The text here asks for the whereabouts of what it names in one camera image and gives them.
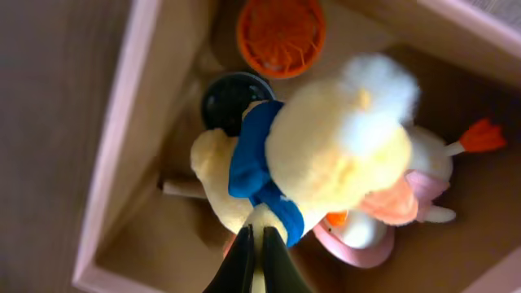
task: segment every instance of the black round object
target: black round object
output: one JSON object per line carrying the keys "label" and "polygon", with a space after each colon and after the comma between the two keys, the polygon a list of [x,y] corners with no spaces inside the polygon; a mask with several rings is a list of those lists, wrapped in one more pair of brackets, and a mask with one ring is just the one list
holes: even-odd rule
{"label": "black round object", "polygon": [[274,99],[274,92],[260,77],[248,72],[230,73],[208,88],[201,105],[203,120],[207,129],[220,128],[228,136],[238,136],[247,106]]}

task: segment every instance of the plush duck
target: plush duck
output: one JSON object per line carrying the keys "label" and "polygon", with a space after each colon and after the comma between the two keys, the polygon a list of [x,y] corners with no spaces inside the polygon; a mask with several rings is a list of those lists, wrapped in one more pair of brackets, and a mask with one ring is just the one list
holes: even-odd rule
{"label": "plush duck", "polygon": [[[402,123],[417,95],[415,79],[399,65],[364,55],[288,103],[251,104],[238,138],[221,129],[202,133],[191,166],[221,223],[235,234],[252,228],[261,258],[266,227],[291,247],[328,212],[355,208],[402,180],[412,155]],[[252,291],[262,292],[260,264],[255,272]]]}
{"label": "plush duck", "polygon": [[[452,156],[463,152],[494,151],[506,145],[501,127],[482,119],[472,125],[458,142],[446,145],[431,131],[410,126],[407,133],[413,145],[408,171],[404,174],[407,185],[418,201],[415,215],[391,217],[389,211],[363,211],[359,208],[343,213],[330,213],[313,232],[328,251],[341,260],[362,268],[382,264],[393,249],[394,229],[390,225],[406,224],[412,220],[445,223],[455,218],[450,209],[432,204],[432,200],[449,188],[453,172]],[[396,189],[394,199],[410,201],[407,189]]]}

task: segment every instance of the orange mesh ball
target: orange mesh ball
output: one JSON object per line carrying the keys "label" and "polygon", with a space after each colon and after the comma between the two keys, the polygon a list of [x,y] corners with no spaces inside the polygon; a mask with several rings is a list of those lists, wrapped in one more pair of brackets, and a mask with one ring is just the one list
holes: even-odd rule
{"label": "orange mesh ball", "polygon": [[250,0],[237,25],[246,62],[268,78],[295,77],[318,58],[326,24],[317,0]]}

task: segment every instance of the plush chick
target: plush chick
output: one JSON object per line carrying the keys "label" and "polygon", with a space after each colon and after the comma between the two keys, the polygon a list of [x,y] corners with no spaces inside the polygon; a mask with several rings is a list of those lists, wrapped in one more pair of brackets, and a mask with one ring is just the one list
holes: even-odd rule
{"label": "plush chick", "polygon": [[[398,64],[382,55],[363,55],[340,77],[298,90],[276,109],[263,139],[250,135],[262,128],[252,120],[262,120],[268,114],[261,111],[269,113],[273,104],[266,104],[274,102],[248,108],[239,138],[226,137],[221,129],[202,133],[192,147],[191,166],[226,228],[237,234],[252,225],[260,250],[263,228],[273,226],[292,245],[293,223],[302,225],[298,242],[328,212],[354,208],[371,192],[386,190],[401,178],[411,156],[402,123],[410,118],[417,95],[415,80]],[[261,158],[240,160],[249,156],[242,144],[252,147],[251,152],[261,150]],[[255,160],[263,176],[252,176],[260,171],[244,163]],[[253,207],[252,198],[267,186],[280,194],[279,202],[296,207],[301,218],[283,219],[271,199]],[[257,276],[264,280],[262,272]],[[254,287],[262,291],[260,283]]]}

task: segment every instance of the wooden box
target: wooden box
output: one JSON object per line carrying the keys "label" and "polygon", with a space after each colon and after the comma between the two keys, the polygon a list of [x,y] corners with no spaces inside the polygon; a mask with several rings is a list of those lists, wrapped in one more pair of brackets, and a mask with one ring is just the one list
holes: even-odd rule
{"label": "wooden box", "polygon": [[[204,194],[189,151],[204,130],[206,86],[242,66],[233,38],[238,4],[230,3],[134,0],[78,249],[73,281],[82,290],[201,292],[217,271],[229,232],[205,199],[191,198]],[[336,74],[357,53],[382,51],[418,77],[418,124],[451,141],[491,116],[510,144],[458,157],[440,203],[459,218],[399,228],[381,267],[349,267],[311,234],[291,254],[316,292],[461,292],[521,245],[521,36],[463,0],[322,5],[322,57],[300,77],[272,81],[280,99]],[[163,194],[160,175],[169,193],[185,196]]]}

